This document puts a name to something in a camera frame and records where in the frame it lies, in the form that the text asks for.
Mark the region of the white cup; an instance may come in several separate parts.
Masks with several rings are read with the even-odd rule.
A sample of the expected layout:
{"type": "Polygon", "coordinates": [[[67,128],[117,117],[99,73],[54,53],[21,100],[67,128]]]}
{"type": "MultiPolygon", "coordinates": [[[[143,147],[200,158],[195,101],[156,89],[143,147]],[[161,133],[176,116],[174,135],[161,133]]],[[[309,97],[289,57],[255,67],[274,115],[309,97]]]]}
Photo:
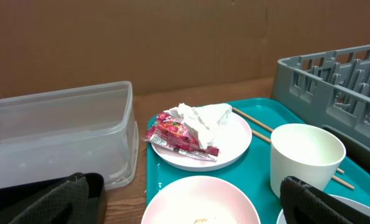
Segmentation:
{"type": "Polygon", "coordinates": [[[308,124],[281,125],[271,133],[271,189],[279,197],[282,181],[294,176],[324,190],[345,157],[345,145],[328,131],[308,124]]]}

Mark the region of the white plate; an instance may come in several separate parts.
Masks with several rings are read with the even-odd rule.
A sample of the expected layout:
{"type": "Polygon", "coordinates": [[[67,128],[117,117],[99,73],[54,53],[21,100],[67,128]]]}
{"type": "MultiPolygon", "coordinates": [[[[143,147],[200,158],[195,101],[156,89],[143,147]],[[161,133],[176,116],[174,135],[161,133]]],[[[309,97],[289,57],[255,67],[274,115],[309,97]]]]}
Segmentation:
{"type": "Polygon", "coordinates": [[[245,119],[236,113],[231,113],[226,124],[219,128],[215,143],[220,153],[213,161],[202,161],[152,144],[154,152],[169,165],[190,172],[206,172],[222,169],[236,162],[249,148],[252,140],[252,130],[245,119]]]}

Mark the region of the red snack wrapper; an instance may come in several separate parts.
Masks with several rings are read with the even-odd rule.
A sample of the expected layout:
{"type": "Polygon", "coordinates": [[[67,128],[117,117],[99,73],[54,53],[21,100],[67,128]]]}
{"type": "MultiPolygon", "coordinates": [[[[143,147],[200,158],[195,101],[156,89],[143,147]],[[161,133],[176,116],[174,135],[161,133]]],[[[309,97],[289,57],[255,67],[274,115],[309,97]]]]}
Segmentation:
{"type": "Polygon", "coordinates": [[[202,161],[216,162],[220,152],[218,148],[213,146],[202,149],[187,128],[167,113],[160,113],[156,116],[144,140],[183,156],[202,161]]]}

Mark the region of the pink bowl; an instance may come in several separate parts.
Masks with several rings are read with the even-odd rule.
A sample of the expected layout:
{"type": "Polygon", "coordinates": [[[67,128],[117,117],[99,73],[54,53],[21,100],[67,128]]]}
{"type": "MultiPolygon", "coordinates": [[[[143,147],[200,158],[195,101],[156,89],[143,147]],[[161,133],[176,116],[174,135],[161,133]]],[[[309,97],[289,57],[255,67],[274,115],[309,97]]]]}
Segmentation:
{"type": "Polygon", "coordinates": [[[150,201],[141,220],[142,224],[260,222],[255,206],[239,188],[205,175],[165,186],[150,201]]]}

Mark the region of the white napkin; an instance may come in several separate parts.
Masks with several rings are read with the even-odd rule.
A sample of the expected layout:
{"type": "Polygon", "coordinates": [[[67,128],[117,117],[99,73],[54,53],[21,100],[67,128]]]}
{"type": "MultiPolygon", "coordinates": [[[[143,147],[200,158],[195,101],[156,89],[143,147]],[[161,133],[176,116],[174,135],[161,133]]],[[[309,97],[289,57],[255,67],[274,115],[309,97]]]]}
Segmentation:
{"type": "Polygon", "coordinates": [[[227,123],[233,107],[227,103],[192,107],[185,103],[165,110],[164,113],[183,124],[201,149],[213,146],[219,128],[227,123]]]}

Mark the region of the grey bowl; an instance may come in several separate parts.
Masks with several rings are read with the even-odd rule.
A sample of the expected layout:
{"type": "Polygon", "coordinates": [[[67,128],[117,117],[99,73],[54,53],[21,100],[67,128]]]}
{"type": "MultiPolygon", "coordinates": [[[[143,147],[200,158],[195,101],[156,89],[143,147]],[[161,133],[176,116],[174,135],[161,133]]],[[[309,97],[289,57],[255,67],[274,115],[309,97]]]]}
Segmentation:
{"type": "MultiPolygon", "coordinates": [[[[334,197],[335,199],[339,200],[340,202],[352,207],[353,209],[355,209],[355,210],[357,210],[357,211],[359,211],[359,212],[361,212],[361,213],[363,213],[367,216],[370,216],[370,207],[368,207],[364,204],[361,204],[357,201],[339,196],[339,195],[331,194],[331,196],[334,197]]],[[[287,224],[287,222],[285,221],[283,210],[280,211],[279,216],[277,217],[276,224],[287,224]]]]}

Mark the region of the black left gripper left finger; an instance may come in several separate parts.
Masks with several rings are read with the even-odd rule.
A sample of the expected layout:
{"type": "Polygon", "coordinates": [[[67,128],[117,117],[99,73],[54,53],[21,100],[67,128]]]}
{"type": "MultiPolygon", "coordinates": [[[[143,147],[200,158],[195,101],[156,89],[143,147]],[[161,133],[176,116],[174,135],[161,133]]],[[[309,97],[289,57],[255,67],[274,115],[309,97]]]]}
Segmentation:
{"type": "Polygon", "coordinates": [[[79,223],[87,205],[89,186],[82,173],[73,174],[16,207],[19,213],[11,223],[75,224],[79,223]]]}

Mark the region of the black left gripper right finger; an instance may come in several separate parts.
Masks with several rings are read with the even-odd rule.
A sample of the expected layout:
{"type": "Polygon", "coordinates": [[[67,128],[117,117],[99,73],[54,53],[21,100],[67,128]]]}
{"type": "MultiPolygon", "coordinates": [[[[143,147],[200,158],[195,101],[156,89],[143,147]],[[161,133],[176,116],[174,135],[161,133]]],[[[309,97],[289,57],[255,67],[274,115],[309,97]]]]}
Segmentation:
{"type": "Polygon", "coordinates": [[[280,204],[289,224],[370,223],[370,215],[294,177],[280,184],[280,204]]]}

